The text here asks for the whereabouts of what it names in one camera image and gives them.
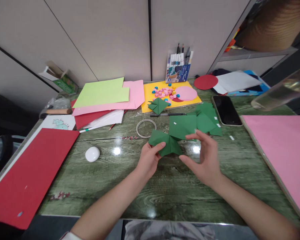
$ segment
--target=table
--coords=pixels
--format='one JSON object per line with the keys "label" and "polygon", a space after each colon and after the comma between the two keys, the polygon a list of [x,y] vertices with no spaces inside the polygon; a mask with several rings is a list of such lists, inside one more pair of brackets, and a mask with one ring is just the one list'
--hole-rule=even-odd
{"label": "table", "polygon": [[[189,80],[193,86],[194,79]],[[211,102],[211,90],[198,90],[203,102]],[[230,97],[239,115],[294,115],[287,106],[271,112],[251,107],[254,97]],[[168,112],[193,112],[195,106],[169,109]],[[81,133],[70,150],[38,211],[42,215],[80,216],[98,198],[122,181],[137,165],[141,148],[147,139],[137,136],[136,125],[152,119],[157,130],[169,131],[169,117],[150,117],[141,108],[129,110],[122,124]],[[40,125],[39,121],[32,132]],[[153,125],[146,122],[140,133],[149,135]],[[223,136],[213,136],[219,145],[222,172],[238,185],[261,199],[300,226],[300,218],[278,186],[273,174],[243,126],[222,126]],[[183,152],[199,160],[200,143],[179,142]],[[89,163],[85,151],[91,146],[100,149],[100,158]],[[196,176],[171,154],[163,157],[157,172],[124,212],[124,219],[155,219],[245,225],[243,219],[213,190],[200,183]]]}

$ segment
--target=marker set box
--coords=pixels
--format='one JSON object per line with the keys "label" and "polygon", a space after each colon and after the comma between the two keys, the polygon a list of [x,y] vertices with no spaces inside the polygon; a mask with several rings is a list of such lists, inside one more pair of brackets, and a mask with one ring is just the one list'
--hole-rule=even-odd
{"label": "marker set box", "polygon": [[185,82],[191,66],[193,51],[185,53],[168,53],[166,83]]}

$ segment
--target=smartphone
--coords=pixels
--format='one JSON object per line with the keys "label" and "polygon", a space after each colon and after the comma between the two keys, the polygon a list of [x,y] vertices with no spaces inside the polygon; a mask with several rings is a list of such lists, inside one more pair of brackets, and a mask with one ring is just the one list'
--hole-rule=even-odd
{"label": "smartphone", "polygon": [[223,125],[242,126],[239,115],[229,97],[213,96],[212,102],[217,109],[219,119]]}

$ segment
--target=red circle paper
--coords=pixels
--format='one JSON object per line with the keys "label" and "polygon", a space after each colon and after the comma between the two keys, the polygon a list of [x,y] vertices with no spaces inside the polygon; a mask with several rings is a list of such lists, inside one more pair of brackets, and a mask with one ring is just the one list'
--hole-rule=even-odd
{"label": "red circle paper", "polygon": [[213,75],[203,75],[194,80],[194,86],[201,90],[208,90],[217,85],[218,79]]}

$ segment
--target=wall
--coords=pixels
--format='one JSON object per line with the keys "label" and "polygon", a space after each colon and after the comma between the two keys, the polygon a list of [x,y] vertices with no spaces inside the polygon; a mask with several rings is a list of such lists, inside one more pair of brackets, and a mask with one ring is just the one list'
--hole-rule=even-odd
{"label": "wall", "polygon": [[43,0],[0,0],[0,47],[35,73],[52,60],[80,86],[97,81]]}
{"label": "wall", "polygon": [[168,50],[194,50],[189,77],[206,74],[249,0],[152,0],[153,80],[163,80]]}
{"label": "wall", "polygon": [[46,0],[98,80],[150,81],[147,0]]}
{"label": "wall", "polygon": [[38,113],[57,92],[0,51],[0,95]]}

